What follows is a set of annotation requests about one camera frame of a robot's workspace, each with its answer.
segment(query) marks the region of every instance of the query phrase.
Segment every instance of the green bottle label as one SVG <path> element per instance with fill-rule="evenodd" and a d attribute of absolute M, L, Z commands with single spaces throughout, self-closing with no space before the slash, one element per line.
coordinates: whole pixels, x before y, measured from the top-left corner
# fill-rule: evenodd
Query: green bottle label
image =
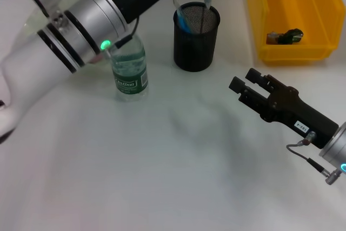
<path fill-rule="evenodd" d="M 113 71 L 115 84 L 120 92 L 133 95 L 141 93 L 148 86 L 147 68 L 135 76 L 121 76 Z"/>

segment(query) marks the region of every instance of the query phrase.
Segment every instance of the black mesh pencil cup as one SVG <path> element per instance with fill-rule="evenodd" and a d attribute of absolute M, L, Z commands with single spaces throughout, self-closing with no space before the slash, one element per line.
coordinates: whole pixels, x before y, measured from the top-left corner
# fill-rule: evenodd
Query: black mesh pencil cup
<path fill-rule="evenodd" d="M 181 6 L 189 31 L 181 26 L 174 13 L 174 61 L 183 70 L 197 72 L 211 65 L 220 15 L 213 7 L 191 2 Z"/>

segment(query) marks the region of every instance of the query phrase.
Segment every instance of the white table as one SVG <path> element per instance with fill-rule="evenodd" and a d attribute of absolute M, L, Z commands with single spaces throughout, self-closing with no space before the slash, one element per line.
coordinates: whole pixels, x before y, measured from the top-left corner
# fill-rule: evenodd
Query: white table
<path fill-rule="evenodd" d="M 262 121 L 228 85 L 255 67 L 296 87 L 304 101 L 342 124 L 346 27 L 343 44 L 325 62 L 268 68 L 254 61 L 245 0 L 213 5 L 222 24 L 206 71 L 174 65 L 174 6 L 162 0 L 139 27 L 148 56 L 147 98 L 115 101 L 109 67 L 89 65 L 29 111 L 0 147 L 0 230 L 345 229 L 346 176 L 326 185 L 286 150 L 301 138 Z M 0 0 L 2 53 L 33 6 Z M 333 170 L 314 146 L 301 152 Z"/>

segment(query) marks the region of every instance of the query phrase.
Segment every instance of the water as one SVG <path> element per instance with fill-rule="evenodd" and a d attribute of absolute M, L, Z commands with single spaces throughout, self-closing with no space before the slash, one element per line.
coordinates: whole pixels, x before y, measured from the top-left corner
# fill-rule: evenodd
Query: water
<path fill-rule="evenodd" d="M 117 98 L 123 101 L 137 101 L 148 93 L 147 61 L 145 50 L 138 36 L 119 50 L 108 51 L 117 85 Z"/>

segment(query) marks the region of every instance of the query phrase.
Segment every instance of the yellow plastic bin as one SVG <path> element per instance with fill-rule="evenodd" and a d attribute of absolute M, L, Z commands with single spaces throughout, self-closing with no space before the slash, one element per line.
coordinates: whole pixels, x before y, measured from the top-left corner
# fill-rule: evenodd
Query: yellow plastic bin
<path fill-rule="evenodd" d="M 327 58 L 338 47 L 345 17 L 342 0 L 248 0 L 258 58 L 273 65 Z M 267 34 L 299 28 L 300 43 L 267 45 Z"/>

